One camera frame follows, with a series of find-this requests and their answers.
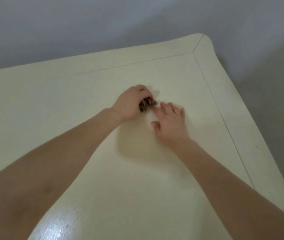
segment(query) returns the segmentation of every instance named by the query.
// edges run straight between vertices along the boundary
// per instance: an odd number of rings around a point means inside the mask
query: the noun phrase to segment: table surface
[[[0,170],[136,84],[184,107],[192,139],[284,210],[284,179],[202,34],[1,69]],[[113,131],[30,239],[231,239],[153,120]]]

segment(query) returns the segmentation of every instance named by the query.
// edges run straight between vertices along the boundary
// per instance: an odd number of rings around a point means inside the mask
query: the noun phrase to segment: right hand
[[[190,139],[185,125],[185,111],[172,103],[160,103],[165,113],[160,108],[153,109],[159,121],[153,121],[151,125],[155,130],[156,137],[170,149],[174,149],[181,141]]]

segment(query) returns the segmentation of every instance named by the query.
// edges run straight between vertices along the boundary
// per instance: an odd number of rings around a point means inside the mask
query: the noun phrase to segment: gray wall
[[[284,0],[0,0],[0,68],[208,35],[284,176]]]

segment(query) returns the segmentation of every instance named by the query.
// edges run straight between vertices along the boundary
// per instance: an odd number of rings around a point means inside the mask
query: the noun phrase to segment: forearm
[[[200,184],[232,236],[237,239],[284,239],[284,212],[206,153],[186,140],[174,149]]]
[[[27,239],[119,124],[105,109],[0,171],[0,239]]]

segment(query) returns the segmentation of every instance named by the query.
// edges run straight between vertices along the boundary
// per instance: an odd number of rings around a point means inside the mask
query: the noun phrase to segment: hand
[[[119,113],[121,122],[131,120],[141,113],[139,103],[147,97],[153,98],[153,95],[146,86],[130,87],[118,97],[112,109]]]
[[[185,111],[172,103],[161,102],[160,106],[165,113],[160,108],[153,109],[159,121],[153,121],[151,124],[160,142],[173,149],[180,141],[190,139],[184,121]]]

